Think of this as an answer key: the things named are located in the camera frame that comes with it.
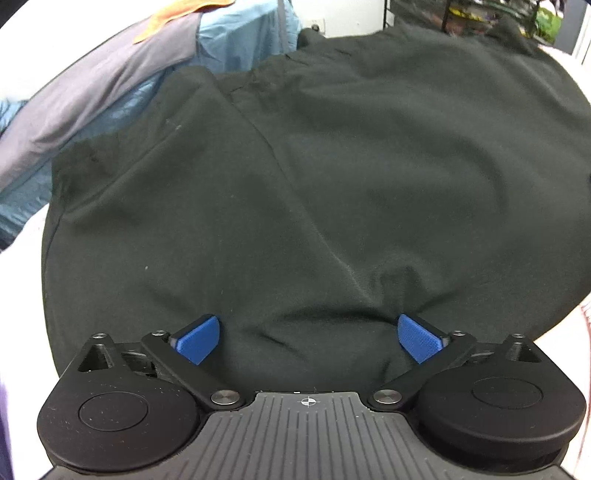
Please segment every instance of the blue fabric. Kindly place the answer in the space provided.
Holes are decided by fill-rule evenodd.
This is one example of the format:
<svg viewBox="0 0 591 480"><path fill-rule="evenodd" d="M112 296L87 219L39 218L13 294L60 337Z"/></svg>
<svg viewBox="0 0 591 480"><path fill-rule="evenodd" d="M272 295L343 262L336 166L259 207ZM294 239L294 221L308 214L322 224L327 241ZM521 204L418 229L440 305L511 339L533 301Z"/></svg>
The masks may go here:
<svg viewBox="0 0 591 480"><path fill-rule="evenodd" d="M211 317L183 337L176 340L174 349L195 365L212 353L220 341L220 323Z"/></svg>
<svg viewBox="0 0 591 480"><path fill-rule="evenodd" d="M419 364L443 349L443 341L437 335L406 315L398 318L398 341Z"/></svg>
<svg viewBox="0 0 591 480"><path fill-rule="evenodd" d="M204 14L197 35L197 55L193 59L162 70L142 82L78 132L63 148L116 132L133 122L151 102L164 78L181 66L201 65L213 73L247 71L271 55L286 53L281 48L277 5L277 0L236 0L229 7ZM287 0L285 17L289 51L294 51L301 24ZM0 132L2 118L0 109ZM6 244L10 244L26 221L49 202L51 159L58 153L47 152L34 168L0 192L0 240Z"/></svg>
<svg viewBox="0 0 591 480"><path fill-rule="evenodd" d="M4 133L6 127L18 113L18 111L25 105L26 100L20 102L9 102L8 100L0 100L0 135Z"/></svg>

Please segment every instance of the round black disc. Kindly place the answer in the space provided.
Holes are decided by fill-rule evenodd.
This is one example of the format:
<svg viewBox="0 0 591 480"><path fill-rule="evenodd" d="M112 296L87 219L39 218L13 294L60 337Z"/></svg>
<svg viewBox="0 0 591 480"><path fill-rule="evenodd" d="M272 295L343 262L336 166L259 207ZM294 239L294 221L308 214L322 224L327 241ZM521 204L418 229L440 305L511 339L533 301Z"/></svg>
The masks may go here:
<svg viewBox="0 0 591 480"><path fill-rule="evenodd" d="M445 370L419 393L420 421L474 455L512 461L557 452L581 425L584 396L563 374L539 367L506 361Z"/></svg>
<svg viewBox="0 0 591 480"><path fill-rule="evenodd" d="M89 473L133 471L176 453L196 431L197 405L181 387L131 372L113 380L110 369L91 375L92 382L54 391L38 418L54 463Z"/></svg>

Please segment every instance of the black cloth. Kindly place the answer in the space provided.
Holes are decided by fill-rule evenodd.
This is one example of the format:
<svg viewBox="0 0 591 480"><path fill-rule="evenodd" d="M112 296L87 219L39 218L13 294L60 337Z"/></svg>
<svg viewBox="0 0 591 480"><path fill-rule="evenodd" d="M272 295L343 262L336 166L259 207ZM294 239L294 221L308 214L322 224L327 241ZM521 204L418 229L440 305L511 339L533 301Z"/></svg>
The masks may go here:
<svg viewBox="0 0 591 480"><path fill-rule="evenodd" d="M0 28L26 3L27 0L0 0Z"/></svg>
<svg viewBox="0 0 591 480"><path fill-rule="evenodd" d="M591 290L591 109L513 32L399 25L181 68L72 145L44 233L58 371L95 332L214 313L203 365L235 388L363 391L412 365L402 312L490 342L555 325Z"/></svg>

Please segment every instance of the electrical outlet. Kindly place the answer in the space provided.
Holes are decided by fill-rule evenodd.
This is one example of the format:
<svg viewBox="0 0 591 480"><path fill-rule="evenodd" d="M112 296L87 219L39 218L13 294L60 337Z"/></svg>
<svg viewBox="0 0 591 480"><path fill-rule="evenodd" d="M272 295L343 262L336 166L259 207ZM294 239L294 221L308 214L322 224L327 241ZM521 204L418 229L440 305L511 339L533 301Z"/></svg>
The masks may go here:
<svg viewBox="0 0 591 480"><path fill-rule="evenodd" d="M394 25L394 13L390 10L386 11L386 25L392 27Z"/></svg>
<svg viewBox="0 0 591 480"><path fill-rule="evenodd" d="M323 35L326 33L326 22L324 18L310 18L309 20L303 21L305 28L314 28L314 25L318 25L318 33Z"/></svg>

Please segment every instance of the yellow object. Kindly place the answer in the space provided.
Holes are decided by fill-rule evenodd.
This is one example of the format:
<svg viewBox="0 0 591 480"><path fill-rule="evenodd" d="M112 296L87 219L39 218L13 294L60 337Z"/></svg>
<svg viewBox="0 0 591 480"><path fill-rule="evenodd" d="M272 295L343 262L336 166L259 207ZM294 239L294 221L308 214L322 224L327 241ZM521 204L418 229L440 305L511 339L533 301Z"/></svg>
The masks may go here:
<svg viewBox="0 0 591 480"><path fill-rule="evenodd" d="M152 15L148 23L148 28L134 38L134 44L155 35L166 23L175 18L184 17L205 7L227 7L233 3L234 0L178 0Z"/></svg>
<svg viewBox="0 0 591 480"><path fill-rule="evenodd" d="M484 22L484 18L482 18L482 17L478 17L478 16L476 16L476 15L473 15L473 14L471 14L471 13L469 13L469 12L463 12L463 11L461 11L461 10L457 9L457 8L451 8L451 7L450 7L449 11L450 11L450 12L451 12L453 15L455 15L456 17L467 18L467 19L469 19L469 20L474 20L474 21L477 21L477 22Z"/></svg>

